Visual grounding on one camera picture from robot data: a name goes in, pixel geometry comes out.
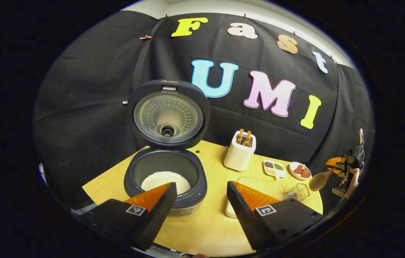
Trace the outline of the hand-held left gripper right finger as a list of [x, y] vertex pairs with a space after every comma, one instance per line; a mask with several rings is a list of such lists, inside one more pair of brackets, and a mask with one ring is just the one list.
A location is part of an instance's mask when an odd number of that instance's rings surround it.
[[278, 200], [236, 181], [227, 182], [227, 199], [257, 252], [289, 244], [323, 218], [296, 199]]

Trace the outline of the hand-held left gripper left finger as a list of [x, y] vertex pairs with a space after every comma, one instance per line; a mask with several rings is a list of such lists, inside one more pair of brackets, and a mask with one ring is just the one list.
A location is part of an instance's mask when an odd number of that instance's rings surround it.
[[84, 222], [115, 242], [146, 251], [158, 235], [177, 197], [175, 182], [125, 201], [109, 199], [81, 215]]

